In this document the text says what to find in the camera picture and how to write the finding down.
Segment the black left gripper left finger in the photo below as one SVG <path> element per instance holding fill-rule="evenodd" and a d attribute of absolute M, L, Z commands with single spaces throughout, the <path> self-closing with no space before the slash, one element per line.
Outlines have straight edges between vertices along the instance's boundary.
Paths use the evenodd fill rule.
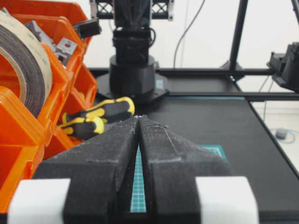
<path fill-rule="evenodd" d="M 137 148 L 135 116 L 44 160 L 34 178 L 71 180 L 64 223 L 110 224 L 130 210 Z"/>

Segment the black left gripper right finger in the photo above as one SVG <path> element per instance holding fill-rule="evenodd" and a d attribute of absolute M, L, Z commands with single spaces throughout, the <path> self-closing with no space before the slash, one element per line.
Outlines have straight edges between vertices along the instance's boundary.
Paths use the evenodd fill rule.
<path fill-rule="evenodd" d="M 227 160 L 141 116 L 138 137 L 146 209 L 156 224 L 199 224 L 196 177 L 232 176 Z"/>

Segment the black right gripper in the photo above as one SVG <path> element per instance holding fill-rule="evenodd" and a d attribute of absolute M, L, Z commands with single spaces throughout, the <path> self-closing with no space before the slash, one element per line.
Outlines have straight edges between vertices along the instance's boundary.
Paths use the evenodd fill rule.
<path fill-rule="evenodd" d="M 271 53 L 267 66 L 273 70 L 272 79 L 282 88 L 299 92 L 299 43 L 293 42 L 283 53 Z"/>

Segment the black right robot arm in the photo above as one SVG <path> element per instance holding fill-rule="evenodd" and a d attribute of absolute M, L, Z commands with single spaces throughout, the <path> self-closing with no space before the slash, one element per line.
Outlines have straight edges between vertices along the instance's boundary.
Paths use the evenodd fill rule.
<path fill-rule="evenodd" d="M 99 77 L 99 94 L 130 97 L 137 115 L 101 135 L 111 166 L 105 166 L 109 224 L 296 224 L 299 174 L 251 100 L 296 100 L 298 94 L 170 92 L 167 79 L 195 86 L 203 75 L 234 85 L 245 75 L 271 70 L 236 69 L 247 2 L 239 5 L 231 62 L 224 69 L 157 70 L 149 49 L 156 1 L 97 0 L 99 19 L 114 19 L 109 72 Z"/>

